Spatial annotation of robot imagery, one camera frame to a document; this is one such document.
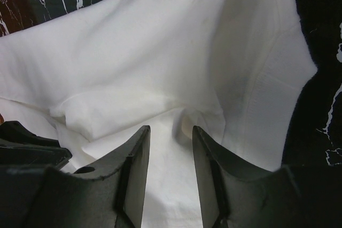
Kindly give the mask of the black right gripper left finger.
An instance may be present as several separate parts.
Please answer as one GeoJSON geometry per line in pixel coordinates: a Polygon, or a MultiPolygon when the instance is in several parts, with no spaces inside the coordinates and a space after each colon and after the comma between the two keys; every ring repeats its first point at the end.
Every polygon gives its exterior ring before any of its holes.
{"type": "Polygon", "coordinates": [[[84,227],[141,227],[150,134],[150,126],[142,126],[118,148],[74,173],[89,184],[84,227]]]}

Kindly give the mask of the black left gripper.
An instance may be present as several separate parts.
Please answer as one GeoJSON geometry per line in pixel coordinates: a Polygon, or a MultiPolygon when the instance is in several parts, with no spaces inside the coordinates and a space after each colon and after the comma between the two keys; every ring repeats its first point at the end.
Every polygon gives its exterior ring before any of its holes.
{"type": "Polygon", "coordinates": [[[50,165],[61,169],[71,157],[59,141],[40,137],[18,121],[1,124],[1,165],[50,165]]]}

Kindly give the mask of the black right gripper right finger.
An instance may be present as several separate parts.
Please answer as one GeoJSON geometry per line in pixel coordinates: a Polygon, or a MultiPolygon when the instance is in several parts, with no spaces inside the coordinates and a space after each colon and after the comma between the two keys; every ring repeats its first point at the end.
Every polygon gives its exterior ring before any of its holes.
{"type": "Polygon", "coordinates": [[[199,126],[193,127],[192,147],[204,227],[283,227],[275,192],[280,169],[247,162],[199,126]]]}

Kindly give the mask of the white Coca-Cola t-shirt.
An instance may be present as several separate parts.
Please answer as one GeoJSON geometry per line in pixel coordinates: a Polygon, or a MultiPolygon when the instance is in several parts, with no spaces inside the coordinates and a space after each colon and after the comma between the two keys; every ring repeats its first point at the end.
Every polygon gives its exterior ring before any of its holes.
{"type": "Polygon", "coordinates": [[[65,171],[149,125],[143,227],[202,227],[192,128],[276,170],[315,73],[295,0],[104,0],[1,39],[1,114],[65,171]]]}

